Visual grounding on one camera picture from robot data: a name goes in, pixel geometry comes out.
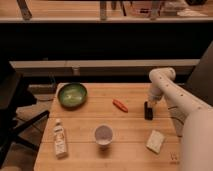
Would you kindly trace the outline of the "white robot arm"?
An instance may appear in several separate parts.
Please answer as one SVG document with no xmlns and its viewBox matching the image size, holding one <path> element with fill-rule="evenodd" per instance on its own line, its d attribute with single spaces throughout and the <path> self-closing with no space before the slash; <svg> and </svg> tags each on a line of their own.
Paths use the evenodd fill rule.
<svg viewBox="0 0 213 171">
<path fill-rule="evenodd" d="M 148 105 L 166 96 L 186 115 L 180 145 L 179 171 L 213 171 L 213 106 L 173 82 L 171 67 L 152 69 Z"/>
</svg>

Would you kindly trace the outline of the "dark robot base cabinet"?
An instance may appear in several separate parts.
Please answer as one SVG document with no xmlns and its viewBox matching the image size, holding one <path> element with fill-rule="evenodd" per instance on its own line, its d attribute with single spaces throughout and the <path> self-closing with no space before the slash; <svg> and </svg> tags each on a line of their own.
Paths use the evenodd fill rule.
<svg viewBox="0 0 213 171">
<path fill-rule="evenodd" d="M 213 41 L 193 69 L 184 88 L 213 106 Z"/>
</svg>

